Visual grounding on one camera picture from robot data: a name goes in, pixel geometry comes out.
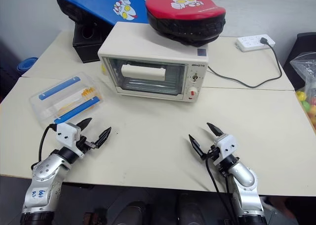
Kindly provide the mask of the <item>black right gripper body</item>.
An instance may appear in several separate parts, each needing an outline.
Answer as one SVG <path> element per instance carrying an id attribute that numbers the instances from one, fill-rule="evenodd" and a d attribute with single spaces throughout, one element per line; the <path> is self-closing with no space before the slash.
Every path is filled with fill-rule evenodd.
<path id="1" fill-rule="evenodd" d="M 220 149 L 216 146 L 211 146 L 210 150 L 205 154 L 204 160 L 212 159 L 214 165 L 220 164 Z"/>

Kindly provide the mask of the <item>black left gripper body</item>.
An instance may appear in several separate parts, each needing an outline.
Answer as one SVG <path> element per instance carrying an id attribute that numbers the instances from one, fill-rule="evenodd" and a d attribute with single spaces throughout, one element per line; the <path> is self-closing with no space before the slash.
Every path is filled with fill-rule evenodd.
<path id="1" fill-rule="evenodd" d="M 80 136 L 80 139 L 76 142 L 76 147 L 86 154 L 91 149 L 96 149 L 97 146 L 93 142 L 88 142 L 85 136 Z"/>

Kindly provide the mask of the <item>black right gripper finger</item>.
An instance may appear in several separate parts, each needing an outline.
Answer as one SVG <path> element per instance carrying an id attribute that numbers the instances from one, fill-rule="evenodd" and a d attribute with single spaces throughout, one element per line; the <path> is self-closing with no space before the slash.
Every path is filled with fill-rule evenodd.
<path id="1" fill-rule="evenodd" d="M 220 128 L 215 126 L 214 124 L 209 123 L 209 122 L 207 122 L 206 124 L 211 131 L 211 138 L 212 139 L 217 139 L 218 137 L 222 137 L 224 135 L 224 132 Z"/>
<path id="2" fill-rule="evenodd" d="M 205 153 L 201 150 L 200 145 L 196 141 L 196 139 L 194 137 L 192 137 L 190 134 L 189 134 L 189 139 L 190 139 L 191 145 L 192 145 L 193 149 L 195 150 L 195 152 L 199 155 L 199 157 L 202 160 L 205 160 Z"/>

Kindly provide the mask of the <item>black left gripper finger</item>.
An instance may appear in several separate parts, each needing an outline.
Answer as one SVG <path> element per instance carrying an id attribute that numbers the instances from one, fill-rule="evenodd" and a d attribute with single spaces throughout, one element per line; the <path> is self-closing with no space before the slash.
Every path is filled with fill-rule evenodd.
<path id="1" fill-rule="evenodd" d="M 78 131 L 83 131 L 88 125 L 89 123 L 92 121 L 92 118 L 86 118 L 82 121 L 80 121 L 79 123 L 76 124 L 76 128 Z"/>
<path id="2" fill-rule="evenodd" d="M 104 130 L 100 135 L 99 135 L 99 138 L 98 140 L 94 143 L 95 144 L 95 147 L 97 149 L 99 149 L 103 144 L 104 142 L 107 140 L 107 138 L 109 137 L 109 134 L 111 132 L 111 127 L 107 128 L 106 130 Z"/>

